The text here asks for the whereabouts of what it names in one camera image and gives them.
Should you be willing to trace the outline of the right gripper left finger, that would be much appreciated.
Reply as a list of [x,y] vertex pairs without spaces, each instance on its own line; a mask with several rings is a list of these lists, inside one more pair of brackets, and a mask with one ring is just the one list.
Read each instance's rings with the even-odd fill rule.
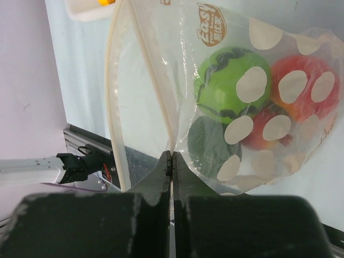
[[14,210],[1,257],[168,257],[171,154],[123,193],[38,193]]

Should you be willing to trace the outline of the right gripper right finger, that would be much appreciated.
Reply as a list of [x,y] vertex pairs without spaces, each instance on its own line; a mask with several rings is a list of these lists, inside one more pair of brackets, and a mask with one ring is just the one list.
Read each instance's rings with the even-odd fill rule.
[[172,157],[177,257],[332,257],[314,209],[296,196],[222,196]]

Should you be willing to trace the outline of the green toy lime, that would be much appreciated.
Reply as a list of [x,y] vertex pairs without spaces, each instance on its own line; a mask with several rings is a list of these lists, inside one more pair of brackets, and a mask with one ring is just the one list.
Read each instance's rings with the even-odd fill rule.
[[193,166],[212,178],[231,156],[242,158],[241,144],[229,145],[224,138],[225,124],[207,116],[198,117],[188,132],[188,152]]

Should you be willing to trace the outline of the red toy tomato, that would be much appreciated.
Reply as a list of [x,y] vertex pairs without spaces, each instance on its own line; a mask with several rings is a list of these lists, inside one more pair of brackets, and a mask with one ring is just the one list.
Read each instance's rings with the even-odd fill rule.
[[269,103],[253,117],[253,129],[241,143],[253,150],[272,149],[277,144],[288,146],[293,136],[289,134],[291,119],[287,112],[274,103]]

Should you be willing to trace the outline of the clear zip top bag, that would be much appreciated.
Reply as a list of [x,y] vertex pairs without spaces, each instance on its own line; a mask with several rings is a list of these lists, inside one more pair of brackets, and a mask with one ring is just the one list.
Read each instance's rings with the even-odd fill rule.
[[117,1],[105,90],[122,190],[170,151],[238,195],[300,171],[343,116],[343,42],[208,1]]

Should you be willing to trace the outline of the green striped toy melon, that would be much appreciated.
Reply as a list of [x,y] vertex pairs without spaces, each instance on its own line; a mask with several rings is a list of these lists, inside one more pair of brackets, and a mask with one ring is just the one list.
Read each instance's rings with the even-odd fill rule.
[[197,107],[224,124],[258,114],[270,96],[271,85],[268,61],[242,47],[215,51],[197,67],[193,83]]

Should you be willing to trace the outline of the red yellow toy apple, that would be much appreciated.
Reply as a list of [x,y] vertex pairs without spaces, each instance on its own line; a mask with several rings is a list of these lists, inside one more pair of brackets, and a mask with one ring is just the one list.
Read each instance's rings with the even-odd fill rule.
[[338,106],[339,76],[320,58],[287,56],[271,66],[271,74],[272,101],[298,122],[323,119]]

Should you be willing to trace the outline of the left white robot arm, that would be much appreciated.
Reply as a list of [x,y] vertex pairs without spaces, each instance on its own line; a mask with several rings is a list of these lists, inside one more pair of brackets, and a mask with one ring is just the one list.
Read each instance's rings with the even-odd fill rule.
[[89,175],[110,169],[113,165],[114,158],[101,152],[86,156],[59,153],[41,159],[1,160],[1,187],[83,182]]

